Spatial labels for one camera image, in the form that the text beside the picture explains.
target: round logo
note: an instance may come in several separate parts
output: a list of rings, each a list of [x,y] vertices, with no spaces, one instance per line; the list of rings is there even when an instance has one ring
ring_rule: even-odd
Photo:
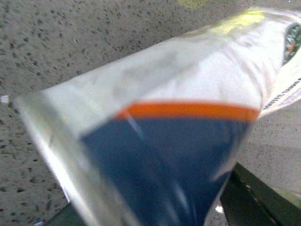
[[[285,52],[283,65],[289,62],[301,46],[301,26],[293,24],[287,31],[285,37]]]

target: packaged item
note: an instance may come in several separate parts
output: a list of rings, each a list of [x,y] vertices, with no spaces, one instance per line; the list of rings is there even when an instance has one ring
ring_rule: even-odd
[[[88,225],[200,226],[253,123],[299,98],[300,24],[250,9],[16,103]]]

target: gray speckled surface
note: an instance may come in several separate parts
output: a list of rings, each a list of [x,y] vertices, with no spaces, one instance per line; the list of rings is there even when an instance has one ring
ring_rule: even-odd
[[[301,5],[298,0],[200,0],[199,8],[187,8],[188,1],[178,2],[0,0],[0,96],[11,100],[67,81],[253,5]],[[294,107],[257,124],[241,162],[267,183],[300,191],[300,161],[292,158],[300,159],[300,124],[295,123],[300,103]],[[33,225],[66,204],[18,112],[0,103],[0,225]],[[210,225],[227,225],[224,215],[213,213]]]

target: blue printed area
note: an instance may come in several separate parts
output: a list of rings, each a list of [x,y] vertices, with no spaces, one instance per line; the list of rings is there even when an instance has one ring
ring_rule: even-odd
[[[230,175],[221,169],[249,126],[203,119],[111,121],[82,140],[144,226],[201,226]]]

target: yellow label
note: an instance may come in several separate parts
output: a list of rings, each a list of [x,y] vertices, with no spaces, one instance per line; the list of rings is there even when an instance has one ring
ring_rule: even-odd
[[[241,30],[254,23],[260,23],[263,19],[261,10],[250,9],[213,25],[210,30],[217,34],[228,34],[232,30]]]

